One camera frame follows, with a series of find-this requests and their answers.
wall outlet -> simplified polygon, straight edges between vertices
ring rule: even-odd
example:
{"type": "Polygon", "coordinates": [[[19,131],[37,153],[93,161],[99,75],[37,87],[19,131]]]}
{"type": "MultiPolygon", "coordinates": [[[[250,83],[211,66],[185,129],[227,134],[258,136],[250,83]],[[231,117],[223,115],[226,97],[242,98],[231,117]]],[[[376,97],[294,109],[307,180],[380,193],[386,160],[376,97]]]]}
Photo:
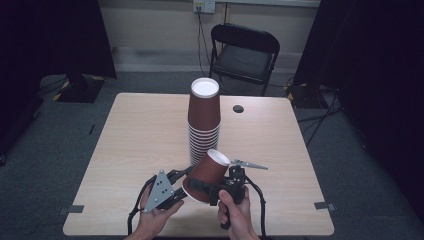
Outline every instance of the wall outlet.
{"type": "Polygon", "coordinates": [[[215,13],[215,1],[193,0],[193,12],[215,13]]]}
{"type": "Polygon", "coordinates": [[[205,0],[204,5],[203,9],[205,13],[215,13],[215,1],[205,0]]]}
{"type": "Polygon", "coordinates": [[[204,0],[193,0],[193,12],[204,12],[205,1],[204,0]]]}

black cable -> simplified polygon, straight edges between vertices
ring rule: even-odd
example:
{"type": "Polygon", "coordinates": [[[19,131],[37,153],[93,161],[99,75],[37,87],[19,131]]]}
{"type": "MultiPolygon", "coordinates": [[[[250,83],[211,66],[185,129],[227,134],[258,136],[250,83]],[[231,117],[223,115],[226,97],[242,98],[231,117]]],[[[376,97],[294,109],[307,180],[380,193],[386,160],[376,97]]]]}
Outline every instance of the black cable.
{"type": "Polygon", "coordinates": [[[271,87],[287,87],[287,85],[276,85],[276,84],[268,84],[271,87]]]}
{"type": "Polygon", "coordinates": [[[329,113],[330,113],[330,111],[331,111],[331,109],[334,107],[334,103],[335,103],[335,101],[336,101],[336,96],[337,96],[337,94],[334,94],[334,98],[333,98],[333,101],[331,102],[331,105],[330,105],[330,107],[328,107],[328,110],[327,110],[327,112],[321,117],[321,119],[318,121],[318,125],[317,125],[317,127],[315,128],[315,130],[312,132],[312,135],[309,137],[309,140],[308,140],[308,142],[306,143],[306,147],[308,147],[309,146],[309,143],[311,143],[311,141],[312,141],[312,138],[315,136],[315,133],[318,131],[318,129],[319,129],[319,127],[321,126],[321,124],[322,124],[322,122],[324,121],[324,119],[325,118],[327,118],[328,116],[330,116],[329,115],[329,113]]]}
{"type": "Polygon", "coordinates": [[[332,112],[330,112],[330,113],[328,113],[328,114],[324,114],[324,115],[322,115],[322,116],[315,116],[315,117],[309,117],[309,118],[301,119],[301,120],[298,120],[297,122],[298,122],[298,123],[301,123],[301,122],[308,122],[308,121],[313,121],[313,120],[319,120],[319,119],[321,119],[321,118],[325,118],[325,117],[327,117],[327,116],[334,115],[334,114],[336,114],[336,113],[340,112],[341,110],[342,110],[342,107],[339,107],[339,108],[337,108],[336,110],[334,110],[334,111],[332,111],[332,112]]]}
{"type": "Polygon", "coordinates": [[[138,205],[140,204],[141,196],[143,195],[144,190],[146,190],[147,186],[149,186],[149,184],[151,183],[154,183],[155,181],[156,181],[156,175],[150,178],[149,180],[147,180],[147,182],[141,188],[140,193],[138,194],[138,197],[137,197],[137,201],[135,202],[135,206],[133,210],[130,212],[130,214],[128,215],[128,219],[127,219],[128,235],[132,233],[132,219],[139,211],[143,210],[138,208],[138,205]]]}
{"type": "Polygon", "coordinates": [[[41,97],[41,96],[43,96],[44,94],[47,94],[47,93],[50,93],[50,92],[53,92],[53,91],[55,91],[55,90],[59,89],[59,88],[60,88],[60,87],[61,87],[61,86],[65,83],[66,79],[67,79],[67,78],[65,77],[65,78],[63,78],[63,79],[57,80],[57,81],[55,81],[55,82],[53,82],[53,83],[49,83],[49,84],[47,84],[46,86],[41,87],[40,89],[38,89],[38,91],[43,90],[43,89],[45,89],[45,88],[47,88],[47,87],[49,87],[49,86],[51,86],[51,85],[54,85],[54,84],[56,84],[56,83],[62,82],[59,86],[57,86],[57,87],[55,87],[55,88],[53,88],[53,89],[47,90],[47,91],[45,91],[45,92],[42,92],[42,93],[38,94],[38,96],[39,96],[39,97],[41,97]]]}
{"type": "Polygon", "coordinates": [[[227,8],[228,8],[228,3],[225,3],[224,24],[227,23],[227,8]]]}
{"type": "Polygon", "coordinates": [[[309,125],[309,126],[308,126],[308,127],[306,127],[305,129],[303,129],[303,131],[302,131],[302,135],[304,135],[304,134],[305,134],[305,132],[306,132],[306,131],[308,131],[308,129],[309,129],[309,128],[313,127],[315,124],[317,124],[319,121],[321,121],[321,120],[322,120],[322,119],[324,119],[324,118],[325,118],[325,116],[319,117],[319,118],[318,118],[318,121],[315,121],[315,122],[311,123],[311,125],[309,125]]]}
{"type": "Polygon", "coordinates": [[[206,52],[206,58],[208,59],[208,63],[209,65],[211,64],[211,61],[209,60],[209,53],[208,53],[208,47],[206,46],[206,39],[205,39],[205,33],[203,32],[203,24],[202,24],[202,20],[200,18],[200,12],[198,12],[198,17],[199,17],[199,25],[200,25],[200,29],[202,30],[202,37],[203,37],[203,44],[205,45],[205,52],[206,52]]]}
{"type": "MultiPolygon", "coordinates": [[[[199,19],[200,19],[199,8],[197,8],[197,15],[199,15],[199,19]]],[[[202,60],[200,59],[200,22],[199,22],[199,31],[197,33],[197,55],[199,57],[200,71],[202,71],[203,77],[206,77],[205,72],[203,72],[203,68],[202,68],[202,60]]]]}
{"type": "MultiPolygon", "coordinates": [[[[287,79],[286,85],[284,87],[286,87],[286,88],[290,87],[291,84],[289,82],[290,82],[290,80],[293,80],[293,79],[294,79],[294,76],[291,77],[291,78],[289,78],[289,79],[287,79]]],[[[283,97],[287,97],[287,96],[288,96],[287,91],[286,91],[286,89],[284,89],[284,95],[283,95],[283,97]]]]}
{"type": "Polygon", "coordinates": [[[254,184],[249,177],[245,176],[245,178],[247,182],[249,182],[250,185],[252,185],[252,187],[256,190],[256,192],[259,195],[259,198],[261,199],[261,231],[262,231],[262,239],[266,240],[266,231],[265,231],[265,203],[266,201],[264,199],[264,195],[258,185],[254,184]]]}

gray carpet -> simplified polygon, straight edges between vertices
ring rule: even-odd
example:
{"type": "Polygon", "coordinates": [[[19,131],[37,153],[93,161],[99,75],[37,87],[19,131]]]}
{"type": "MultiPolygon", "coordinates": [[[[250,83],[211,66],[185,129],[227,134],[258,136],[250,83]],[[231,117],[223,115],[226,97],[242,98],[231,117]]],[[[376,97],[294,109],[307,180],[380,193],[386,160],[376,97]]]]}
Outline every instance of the gray carpet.
{"type": "MultiPolygon", "coordinates": [[[[118,73],[118,80],[107,80],[93,104],[54,102],[59,83],[43,88],[40,92],[47,93],[38,117],[0,168],[0,239],[122,239],[67,237],[62,232],[66,217],[58,212],[72,204],[118,93],[188,93],[191,82],[199,77],[199,72],[118,73]]],[[[290,77],[274,74],[271,84],[284,85],[290,77]]],[[[42,86],[61,78],[45,78],[42,86]]],[[[256,85],[228,79],[221,87],[221,94],[257,96],[261,92],[256,85]]],[[[329,102],[332,95],[326,93],[329,102]]],[[[269,86],[266,96],[283,97],[284,91],[269,86]]],[[[298,119],[325,112],[295,109],[298,119]]],[[[308,128],[312,123],[300,124],[305,142],[316,126],[308,128]]],[[[391,177],[364,151],[360,134],[343,112],[323,121],[308,151],[324,197],[337,210],[331,212],[332,236],[307,239],[424,239],[423,225],[391,177]]]]}

black folding chair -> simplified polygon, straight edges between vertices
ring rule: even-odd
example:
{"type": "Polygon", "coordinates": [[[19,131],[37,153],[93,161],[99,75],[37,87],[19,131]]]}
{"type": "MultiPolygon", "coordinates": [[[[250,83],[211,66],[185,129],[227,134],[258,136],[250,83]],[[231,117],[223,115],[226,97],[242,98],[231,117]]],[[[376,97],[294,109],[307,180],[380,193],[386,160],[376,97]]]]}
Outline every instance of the black folding chair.
{"type": "Polygon", "coordinates": [[[233,79],[264,85],[265,95],[274,64],[280,52],[280,43],[268,32],[234,24],[219,24],[212,28],[212,73],[233,79]],[[224,44],[218,53],[218,43],[224,44]]]}

wooden table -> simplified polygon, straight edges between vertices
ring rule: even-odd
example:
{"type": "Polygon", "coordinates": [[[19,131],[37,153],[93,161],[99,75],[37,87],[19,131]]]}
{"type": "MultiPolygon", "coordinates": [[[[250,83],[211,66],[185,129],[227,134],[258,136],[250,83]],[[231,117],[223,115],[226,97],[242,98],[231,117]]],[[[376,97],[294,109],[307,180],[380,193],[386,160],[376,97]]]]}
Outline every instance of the wooden table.
{"type": "MultiPolygon", "coordinates": [[[[73,205],[66,235],[126,235],[126,220],[144,183],[163,169],[189,166],[188,95],[121,93],[116,97],[73,205]]],[[[285,98],[221,96],[218,150],[229,159],[267,165],[246,168],[263,191],[266,232],[279,235],[331,235],[333,223],[290,102],[285,98]],[[234,105],[244,107],[235,113],[234,105]]],[[[252,221],[260,234],[260,202],[250,187],[252,221]]],[[[216,220],[217,207],[190,198],[160,236],[228,236],[216,220]]],[[[133,229],[138,221],[134,217],[133,229]]]]}

